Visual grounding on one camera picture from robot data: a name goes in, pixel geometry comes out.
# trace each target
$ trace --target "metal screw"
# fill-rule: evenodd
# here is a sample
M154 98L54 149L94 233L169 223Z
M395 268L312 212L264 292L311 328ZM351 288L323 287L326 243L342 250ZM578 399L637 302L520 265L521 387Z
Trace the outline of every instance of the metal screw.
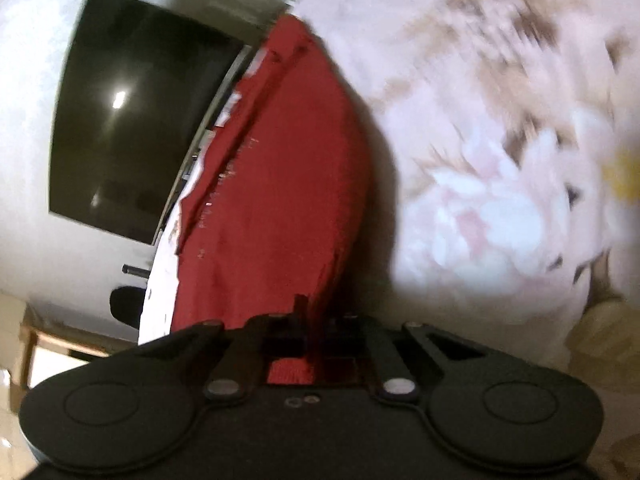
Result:
M288 408L300 408L302 406L302 399L300 397L289 397L284 401L284 405Z
M240 384L233 379L216 379L207 384L207 391L216 397L229 397L240 392Z
M307 404L317 404L318 402L320 402L320 397L317 395L307 395L304 397L304 401Z
M391 395L407 395L415 390L415 383L409 379L396 377L386 381L382 387Z

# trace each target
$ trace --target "white wall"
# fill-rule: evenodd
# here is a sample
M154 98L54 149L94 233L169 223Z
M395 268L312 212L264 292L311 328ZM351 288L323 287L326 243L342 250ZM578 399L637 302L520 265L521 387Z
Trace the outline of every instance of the white wall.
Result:
M83 0L0 0L0 290L65 322L134 338L111 319L118 285L145 285L152 247L48 214L56 92ZM146 0L206 21L214 0ZM246 0L273 10L279 0Z

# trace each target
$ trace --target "black chair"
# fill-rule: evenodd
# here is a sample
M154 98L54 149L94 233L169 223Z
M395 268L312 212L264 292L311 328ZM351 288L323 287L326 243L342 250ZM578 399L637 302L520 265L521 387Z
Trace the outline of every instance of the black chair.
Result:
M145 294L146 289L139 286L125 285L114 288L109 296L111 315L119 322L140 330Z

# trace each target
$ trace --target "red cloth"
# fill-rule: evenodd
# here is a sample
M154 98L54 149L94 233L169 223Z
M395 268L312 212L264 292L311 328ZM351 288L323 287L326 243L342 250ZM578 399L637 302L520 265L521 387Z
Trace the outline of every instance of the red cloth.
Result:
M174 331L288 313L297 294L317 326L360 226L370 160L350 100L293 16L264 49L181 203Z

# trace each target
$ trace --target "television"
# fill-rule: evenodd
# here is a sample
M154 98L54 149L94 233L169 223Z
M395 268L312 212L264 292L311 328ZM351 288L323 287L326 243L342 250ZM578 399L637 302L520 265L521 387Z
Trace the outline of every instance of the television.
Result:
M49 211L154 242L244 43L139 0L86 0L58 92Z

